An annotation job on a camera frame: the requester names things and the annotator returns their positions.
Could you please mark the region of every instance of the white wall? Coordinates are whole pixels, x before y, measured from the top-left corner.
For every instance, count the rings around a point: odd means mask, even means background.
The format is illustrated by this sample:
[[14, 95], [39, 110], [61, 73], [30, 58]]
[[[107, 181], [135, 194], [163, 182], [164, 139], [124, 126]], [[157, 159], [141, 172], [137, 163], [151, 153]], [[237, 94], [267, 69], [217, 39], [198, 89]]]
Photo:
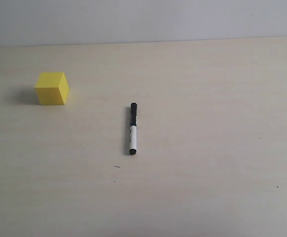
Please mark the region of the white wall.
[[0, 46], [287, 36], [287, 0], [0, 0]]

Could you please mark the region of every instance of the tabletop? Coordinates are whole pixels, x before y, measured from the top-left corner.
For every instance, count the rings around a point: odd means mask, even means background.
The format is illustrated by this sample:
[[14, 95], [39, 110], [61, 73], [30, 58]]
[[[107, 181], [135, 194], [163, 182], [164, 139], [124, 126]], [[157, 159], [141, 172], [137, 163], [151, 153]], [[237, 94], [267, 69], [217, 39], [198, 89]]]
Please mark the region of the tabletop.
[[287, 37], [0, 48], [0, 237], [283, 235]]

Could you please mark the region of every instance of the yellow cube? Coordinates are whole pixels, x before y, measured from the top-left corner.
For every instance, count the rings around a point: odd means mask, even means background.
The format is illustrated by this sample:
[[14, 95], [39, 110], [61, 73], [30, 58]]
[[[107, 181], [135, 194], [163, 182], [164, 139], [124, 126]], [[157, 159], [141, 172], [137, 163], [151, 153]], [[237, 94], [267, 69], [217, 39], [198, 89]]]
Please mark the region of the yellow cube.
[[64, 105], [70, 89], [64, 73], [41, 73], [35, 90], [41, 105]]

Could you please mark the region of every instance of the pen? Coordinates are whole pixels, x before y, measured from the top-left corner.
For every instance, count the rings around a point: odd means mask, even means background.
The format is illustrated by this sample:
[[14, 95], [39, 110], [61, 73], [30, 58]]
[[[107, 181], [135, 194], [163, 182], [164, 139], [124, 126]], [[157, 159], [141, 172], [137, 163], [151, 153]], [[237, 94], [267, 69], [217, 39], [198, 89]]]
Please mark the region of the pen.
[[130, 114], [130, 145], [129, 153], [134, 155], [137, 153], [137, 107], [136, 103], [131, 103]]

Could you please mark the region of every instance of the black marker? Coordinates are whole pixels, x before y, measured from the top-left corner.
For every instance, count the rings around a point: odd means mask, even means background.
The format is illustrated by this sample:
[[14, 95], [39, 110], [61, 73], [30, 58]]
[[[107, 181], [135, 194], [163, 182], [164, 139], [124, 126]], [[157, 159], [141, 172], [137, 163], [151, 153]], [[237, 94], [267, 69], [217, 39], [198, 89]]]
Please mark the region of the black marker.
[[137, 153], [137, 107], [136, 103], [131, 103], [131, 121], [130, 121], [130, 145], [129, 153], [134, 155]]

